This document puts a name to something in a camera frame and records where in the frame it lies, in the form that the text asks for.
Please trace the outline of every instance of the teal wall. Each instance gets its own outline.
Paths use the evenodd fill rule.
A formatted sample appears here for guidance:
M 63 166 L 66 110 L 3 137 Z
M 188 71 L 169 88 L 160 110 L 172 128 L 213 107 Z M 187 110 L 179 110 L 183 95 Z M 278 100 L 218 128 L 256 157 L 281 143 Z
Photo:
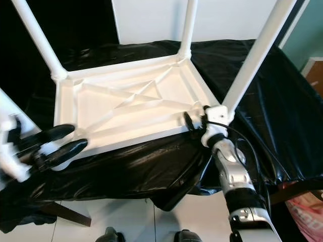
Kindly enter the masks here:
M 323 0 L 310 0 L 283 52 L 300 71 L 309 57 L 323 57 Z

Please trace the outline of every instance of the floor tile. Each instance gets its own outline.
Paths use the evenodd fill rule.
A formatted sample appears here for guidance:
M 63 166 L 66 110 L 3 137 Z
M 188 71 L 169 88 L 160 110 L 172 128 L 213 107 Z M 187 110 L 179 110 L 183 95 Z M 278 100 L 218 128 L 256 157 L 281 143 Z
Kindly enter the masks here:
M 102 199 L 62 202 L 62 205 L 92 218 L 85 227 L 58 218 L 53 242 L 95 242 L 112 226 L 127 242 L 155 241 L 154 210 L 151 200 Z
M 229 241 L 229 212 L 222 192 L 212 196 L 186 195 L 171 211 L 155 209 L 156 242 L 173 242 L 182 229 L 197 233 L 203 242 Z
M 51 242 L 54 232 L 55 223 L 35 225 L 29 223 L 25 225 L 17 226 L 13 231 L 9 233 L 2 233 L 0 231 L 1 242 Z

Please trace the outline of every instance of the white leg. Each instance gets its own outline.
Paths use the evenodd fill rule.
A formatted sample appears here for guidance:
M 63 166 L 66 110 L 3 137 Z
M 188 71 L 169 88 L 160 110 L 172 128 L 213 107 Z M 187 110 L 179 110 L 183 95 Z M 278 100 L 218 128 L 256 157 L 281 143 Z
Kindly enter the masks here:
M 191 58 L 191 42 L 193 36 L 197 3 L 198 0 L 188 0 L 183 37 L 181 47 L 178 51 L 179 60 Z
M 230 121 L 250 82 L 274 43 L 296 0 L 277 0 L 265 26 L 251 48 L 222 105 L 229 109 Z
M 67 71 L 62 67 L 26 1 L 12 0 L 12 3 L 50 69 L 51 78 L 54 81 L 65 79 L 67 77 Z

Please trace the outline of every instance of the black plastic sheet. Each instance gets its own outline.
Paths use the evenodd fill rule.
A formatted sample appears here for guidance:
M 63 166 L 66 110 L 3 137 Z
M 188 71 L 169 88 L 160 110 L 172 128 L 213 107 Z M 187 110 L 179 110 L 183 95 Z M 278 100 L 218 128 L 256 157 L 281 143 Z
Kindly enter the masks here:
M 192 61 L 218 100 L 224 98 L 252 44 L 253 40 L 192 44 Z M 70 71 L 175 54 L 178 48 L 175 41 L 107 44 L 70 49 L 59 58 Z M 55 86 L 47 70 L 37 78 L 26 113 L 47 129 L 53 122 Z M 273 47 L 236 110 L 233 126 L 251 140 L 264 179 L 274 185 L 322 177 L 322 121 L 322 99 Z M 218 172 L 200 135 L 183 133 L 145 142 L 74 161 L 63 171 L 36 174 L 21 184 L 12 181 L 0 192 L 0 214 L 5 214 L 0 216 L 0 229 L 13 229 L 20 218 L 50 201 L 151 198 L 158 207 L 171 210 L 188 192 L 212 194 L 220 189 Z M 239 147 L 247 156 L 251 176 L 256 177 L 250 150 L 243 142 Z M 23 212 L 7 214 L 12 207 Z M 10 217 L 16 218 L 14 222 L 8 223 Z

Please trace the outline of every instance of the black cable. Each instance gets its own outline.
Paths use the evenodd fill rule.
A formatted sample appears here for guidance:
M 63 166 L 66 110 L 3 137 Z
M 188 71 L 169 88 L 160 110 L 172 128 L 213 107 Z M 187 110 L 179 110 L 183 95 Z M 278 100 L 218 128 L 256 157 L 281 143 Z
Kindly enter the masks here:
M 266 195 L 264 196 L 264 198 L 266 199 L 266 203 L 267 203 L 267 211 L 268 211 L 268 214 L 269 216 L 271 216 L 271 201 L 270 201 L 270 196 L 269 196 L 269 192 L 268 192 L 268 189 L 266 187 L 266 185 L 264 184 L 264 181 L 263 181 L 263 178 L 262 178 L 262 174 L 261 174 L 261 171 L 260 171 L 260 165 L 259 165 L 259 160 L 258 160 L 258 157 L 257 157 L 257 154 L 256 154 L 256 151 L 254 150 L 252 144 L 250 143 L 250 141 L 242 134 L 240 133 L 239 131 L 237 131 L 236 129 L 228 126 L 228 125 L 224 125 L 224 124 L 221 124 L 221 123 L 216 123 L 216 122 L 211 122 L 211 121 L 207 121 L 208 124 L 212 124 L 212 125 L 218 125 L 218 126 L 221 126 L 221 127 L 224 127 L 228 130 L 231 130 L 231 131 L 234 131 L 235 133 L 237 133 L 238 135 L 240 135 L 244 141 L 247 142 L 247 144 L 249 145 L 249 147 L 251 148 L 252 150 L 252 153 L 253 153 L 253 156 L 254 156 L 254 160 L 255 160 L 255 163 L 256 163 L 256 168 L 257 168 L 257 175 L 258 175 L 258 182 L 259 182 L 259 192 L 261 192 L 261 185 L 260 183 L 262 183 L 265 187 L 265 191 L 266 191 Z M 244 163 L 240 160 L 240 157 L 238 155 L 238 152 L 237 152 L 237 141 L 236 141 L 236 144 L 235 144 L 235 155 L 237 156 L 238 160 L 240 161 L 240 163 L 244 165 Z

